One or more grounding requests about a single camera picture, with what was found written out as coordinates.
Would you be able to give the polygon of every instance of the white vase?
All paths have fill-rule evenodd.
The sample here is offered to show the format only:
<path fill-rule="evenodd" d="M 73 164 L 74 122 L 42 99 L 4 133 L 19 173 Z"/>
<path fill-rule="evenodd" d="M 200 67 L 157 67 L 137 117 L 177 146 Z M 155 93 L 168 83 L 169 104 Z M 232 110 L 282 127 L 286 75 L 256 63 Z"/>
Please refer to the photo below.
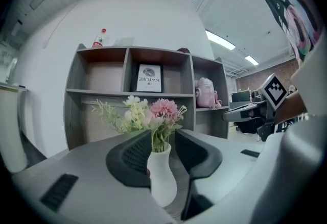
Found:
<path fill-rule="evenodd" d="M 148 169 L 151 179 L 151 195 L 161 207 L 169 205 L 177 194 L 177 183 L 169 168 L 169 153 L 171 146 L 162 153 L 150 154 Z"/>

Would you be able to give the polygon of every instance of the wooden shelf compartment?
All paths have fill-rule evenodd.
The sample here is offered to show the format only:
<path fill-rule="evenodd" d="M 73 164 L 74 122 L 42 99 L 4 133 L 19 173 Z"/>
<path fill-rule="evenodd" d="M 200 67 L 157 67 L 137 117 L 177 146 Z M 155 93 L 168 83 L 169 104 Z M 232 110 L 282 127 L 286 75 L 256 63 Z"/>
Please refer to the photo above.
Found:
<path fill-rule="evenodd" d="M 227 138 L 228 122 L 222 120 L 225 111 L 225 109 L 196 111 L 194 131 L 219 138 Z"/>
<path fill-rule="evenodd" d="M 66 136 L 68 148 L 71 150 L 77 146 L 110 138 L 118 135 L 119 133 L 112 130 L 106 122 L 102 122 L 101 117 L 96 112 L 92 112 L 93 106 L 97 105 L 97 99 L 103 103 L 108 104 L 117 108 L 118 112 L 124 116 L 128 108 L 122 103 L 125 101 L 128 95 L 121 94 L 117 95 L 92 95 L 86 94 L 85 92 L 66 91 L 67 98 L 73 100 L 68 102 L 66 105 L 65 113 L 69 115 L 68 106 L 73 106 L 75 111 L 74 117 L 70 116 L 72 122 L 66 122 Z M 146 98 L 151 105 L 157 101 L 158 98 L 150 96 Z M 188 109 L 184 116 L 184 120 L 180 122 L 183 125 L 183 129 L 193 130 L 194 129 L 194 98 L 188 97 L 170 97 L 170 100 L 174 101 L 178 108 L 185 105 Z"/>
<path fill-rule="evenodd" d="M 74 56 L 67 88 L 94 91 L 121 91 L 126 48 L 83 48 Z"/>
<path fill-rule="evenodd" d="M 216 110 L 225 110 L 229 109 L 229 106 L 222 106 L 219 108 L 196 108 L 197 112 L 205 112 L 205 111 L 216 111 Z"/>
<path fill-rule="evenodd" d="M 222 106 L 228 106 L 228 91 L 224 66 L 222 63 L 197 56 L 192 56 L 194 85 L 201 77 L 210 79 L 217 91 L 218 99 L 222 101 Z"/>
<path fill-rule="evenodd" d="M 161 64 L 163 93 L 194 94 L 191 56 L 151 48 L 130 48 L 126 60 L 123 91 L 136 92 L 138 65 Z"/>
<path fill-rule="evenodd" d="M 81 95 L 97 95 L 97 96 L 116 96 L 116 97 L 128 97 L 130 95 L 138 96 L 140 98 L 186 98 L 193 97 L 193 94 L 186 93 L 155 93 L 155 92 L 98 92 L 93 90 L 81 90 L 81 89 L 66 89 L 66 92 L 81 94 Z"/>

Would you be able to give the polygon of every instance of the ceiling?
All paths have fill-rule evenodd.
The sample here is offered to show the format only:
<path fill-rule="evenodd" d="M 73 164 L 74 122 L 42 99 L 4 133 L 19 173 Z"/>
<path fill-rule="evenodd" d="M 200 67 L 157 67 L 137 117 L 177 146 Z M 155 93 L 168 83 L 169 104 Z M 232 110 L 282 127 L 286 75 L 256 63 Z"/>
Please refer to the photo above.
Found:
<path fill-rule="evenodd" d="M 13 0 L 2 28 L 2 40 L 14 48 L 27 40 L 44 20 L 78 0 L 44 0 L 36 10 L 32 0 Z M 232 51 L 211 43 L 215 58 L 222 58 L 226 74 L 242 77 L 294 58 L 289 43 L 264 0 L 190 0 L 205 28 L 230 41 Z M 22 26 L 11 36 L 17 20 Z M 259 62 L 244 59 L 251 55 Z"/>

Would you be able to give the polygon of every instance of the red bottle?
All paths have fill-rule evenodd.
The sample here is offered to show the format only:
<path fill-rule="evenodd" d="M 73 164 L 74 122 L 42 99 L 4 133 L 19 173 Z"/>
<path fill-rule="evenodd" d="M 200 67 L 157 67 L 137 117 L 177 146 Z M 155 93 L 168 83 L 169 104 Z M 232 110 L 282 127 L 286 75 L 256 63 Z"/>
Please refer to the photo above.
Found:
<path fill-rule="evenodd" d="M 92 47 L 102 47 L 103 46 L 103 40 L 104 40 L 103 38 L 104 38 L 106 31 L 107 31 L 106 29 L 102 29 L 101 34 L 95 38 Z"/>

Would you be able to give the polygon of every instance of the picture frame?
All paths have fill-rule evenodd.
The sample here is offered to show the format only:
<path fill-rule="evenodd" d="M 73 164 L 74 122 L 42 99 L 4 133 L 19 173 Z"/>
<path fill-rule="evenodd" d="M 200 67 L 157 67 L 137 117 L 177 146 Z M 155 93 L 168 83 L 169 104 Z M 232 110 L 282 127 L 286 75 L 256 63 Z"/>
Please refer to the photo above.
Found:
<path fill-rule="evenodd" d="M 136 72 L 136 92 L 164 92 L 162 64 L 139 63 Z"/>

